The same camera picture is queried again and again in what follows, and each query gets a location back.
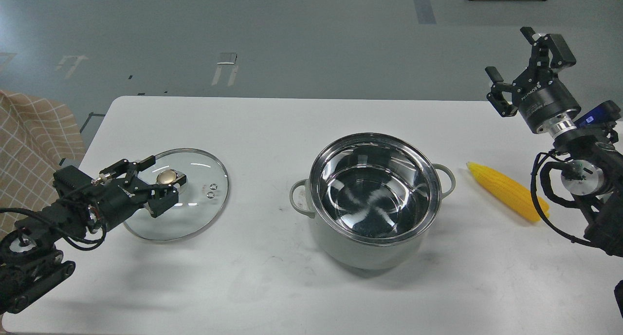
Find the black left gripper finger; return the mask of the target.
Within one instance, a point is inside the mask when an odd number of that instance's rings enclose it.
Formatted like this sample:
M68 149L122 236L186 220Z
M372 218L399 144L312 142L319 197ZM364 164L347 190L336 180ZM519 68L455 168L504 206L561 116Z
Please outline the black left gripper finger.
M122 175L125 176L125 183L129 183L133 177L136 177L137 173L144 171L145 169L153 166L156 162L156 156L150 155L149 157L136 161L129 161L126 158L119 160L111 166L103 169L99 173L99 183L107 184L113 179L119 178Z
M134 187L132 193L138 204L151 217L157 218L180 201L180 191L187 184L185 174L158 174L154 184Z

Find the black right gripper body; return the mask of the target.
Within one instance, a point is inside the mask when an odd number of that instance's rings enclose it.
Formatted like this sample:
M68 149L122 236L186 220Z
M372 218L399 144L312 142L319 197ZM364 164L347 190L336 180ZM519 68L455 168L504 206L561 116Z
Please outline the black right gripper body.
M581 110L576 98L558 78L529 78L525 86L517 86L512 103L534 134L543 133L540 129L550 118L562 113L574 118Z

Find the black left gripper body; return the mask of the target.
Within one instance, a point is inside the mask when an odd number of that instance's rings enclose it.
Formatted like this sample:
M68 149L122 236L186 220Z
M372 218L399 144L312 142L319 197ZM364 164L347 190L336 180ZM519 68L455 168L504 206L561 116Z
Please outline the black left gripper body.
M142 208L142 196L137 193L138 189L138 186L125 187L112 183L92 189L93 202L103 217L103 226L107 231L115 229Z

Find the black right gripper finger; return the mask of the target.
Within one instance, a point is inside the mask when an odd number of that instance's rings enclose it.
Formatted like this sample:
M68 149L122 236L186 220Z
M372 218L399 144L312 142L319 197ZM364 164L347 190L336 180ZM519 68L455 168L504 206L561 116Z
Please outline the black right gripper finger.
M485 67L485 73L487 73L492 82L490 91L486 95L487 100L501 117L514 117L517 114L518 107L512 102L508 102L503 94L519 94L521 93L521 87L516 84L505 83L494 66Z
M528 26L521 27L520 32L532 46L528 66L520 74L521 82L554 81L560 71L577 63L561 34L541 35Z

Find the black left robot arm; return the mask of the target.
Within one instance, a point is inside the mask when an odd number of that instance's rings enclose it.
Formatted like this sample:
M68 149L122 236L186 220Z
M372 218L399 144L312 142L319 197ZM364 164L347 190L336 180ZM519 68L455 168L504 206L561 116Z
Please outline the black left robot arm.
M111 229L139 209L154 218L179 201L187 176L165 170L155 182L138 177L153 166L154 156L140 162L122 159L100 171L96 178L74 166L54 173L53 187L59 197L40 211L2 208L22 219L1 240L0 308L17 314L71 277L74 261L64 261L58 240L81 251L98 248Z

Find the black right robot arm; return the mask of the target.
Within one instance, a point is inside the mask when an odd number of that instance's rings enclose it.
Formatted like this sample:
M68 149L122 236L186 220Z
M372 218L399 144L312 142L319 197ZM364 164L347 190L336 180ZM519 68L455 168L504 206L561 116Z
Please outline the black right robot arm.
M556 233L607 255L623 255L623 158L616 150L621 109L611 100L581 115L561 70L576 64L561 34L520 32L531 44L527 68L512 83L496 67L486 67L492 81L487 100L501 117L521 114L534 134L552 136L553 148L539 153L532 166L530 195L537 215ZM579 209L587 227L583 238L554 226L538 202L538 186L555 204Z

